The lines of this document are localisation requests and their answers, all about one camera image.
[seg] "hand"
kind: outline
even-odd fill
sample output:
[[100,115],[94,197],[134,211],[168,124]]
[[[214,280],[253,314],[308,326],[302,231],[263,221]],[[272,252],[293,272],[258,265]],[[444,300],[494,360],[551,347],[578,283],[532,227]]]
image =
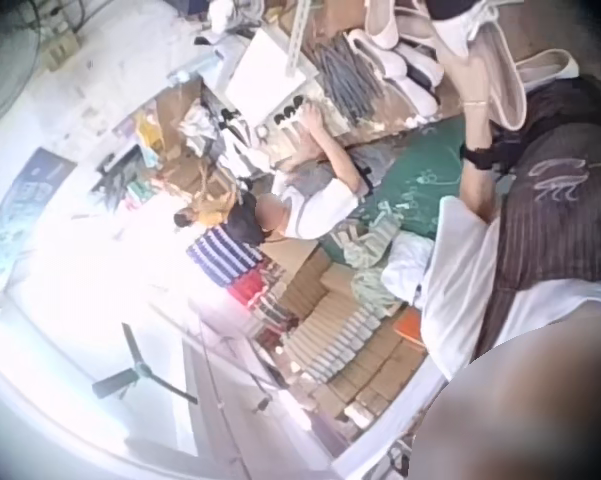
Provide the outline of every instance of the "hand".
[[305,103],[300,107],[300,123],[311,135],[324,129],[322,112],[320,108],[313,103]]
[[[489,72],[482,57],[473,53],[469,54],[469,58],[458,57],[451,53],[446,44],[437,36],[435,46],[438,62],[456,87],[462,103],[474,104],[467,106],[467,109],[475,109],[476,103],[488,102],[491,85]],[[477,108],[486,112],[486,107],[487,105]]]

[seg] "green mat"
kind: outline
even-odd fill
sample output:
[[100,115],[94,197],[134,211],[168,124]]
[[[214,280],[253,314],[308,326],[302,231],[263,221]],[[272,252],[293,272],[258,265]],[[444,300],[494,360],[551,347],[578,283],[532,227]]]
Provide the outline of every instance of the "green mat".
[[[454,117],[414,132],[409,144],[387,172],[382,184],[352,214],[369,224],[390,206],[403,216],[402,229],[435,239],[440,199],[458,195],[464,141],[464,118]],[[330,235],[320,239],[334,262],[345,263]]]

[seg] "white shirt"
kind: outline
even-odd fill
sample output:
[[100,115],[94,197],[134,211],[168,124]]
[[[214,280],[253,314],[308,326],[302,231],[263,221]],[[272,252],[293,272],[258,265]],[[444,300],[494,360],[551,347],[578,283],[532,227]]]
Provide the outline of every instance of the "white shirt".
[[284,173],[276,173],[271,188],[271,193],[291,206],[286,237],[303,240],[319,238],[329,233],[358,206],[358,197],[337,178],[311,198],[305,198],[295,187],[286,185],[286,178]]
[[[468,365],[495,277],[500,220],[490,225],[462,200],[440,201],[431,266],[422,285],[421,334],[447,378]],[[601,302],[601,282],[552,280],[518,292],[496,345],[544,327],[588,300]]]

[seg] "pile of shoes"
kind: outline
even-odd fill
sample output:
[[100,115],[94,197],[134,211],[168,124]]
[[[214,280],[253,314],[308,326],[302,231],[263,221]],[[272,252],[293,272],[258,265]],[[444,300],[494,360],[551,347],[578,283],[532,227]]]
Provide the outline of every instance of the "pile of shoes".
[[435,89],[444,70],[435,59],[431,21],[426,14],[396,7],[395,0],[367,0],[364,30],[352,30],[347,38],[387,88],[409,105],[413,116],[407,127],[435,119],[440,107]]
[[434,61],[435,48],[446,47],[462,58],[482,57],[493,80],[490,117],[515,131],[526,119],[526,93],[579,75],[578,64],[565,50],[513,60],[498,24],[498,8],[523,1],[413,0],[414,8],[404,8],[396,7],[395,0],[367,0],[365,31],[351,32],[350,41],[425,120],[435,113],[433,89],[444,74]]

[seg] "striped clothing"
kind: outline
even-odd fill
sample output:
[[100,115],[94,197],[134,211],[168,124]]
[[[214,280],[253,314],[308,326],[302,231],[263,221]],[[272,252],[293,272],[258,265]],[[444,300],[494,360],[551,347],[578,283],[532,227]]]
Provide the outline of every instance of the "striped clothing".
[[224,224],[207,230],[187,249],[187,254],[220,287],[232,285],[263,260],[259,250],[235,242]]

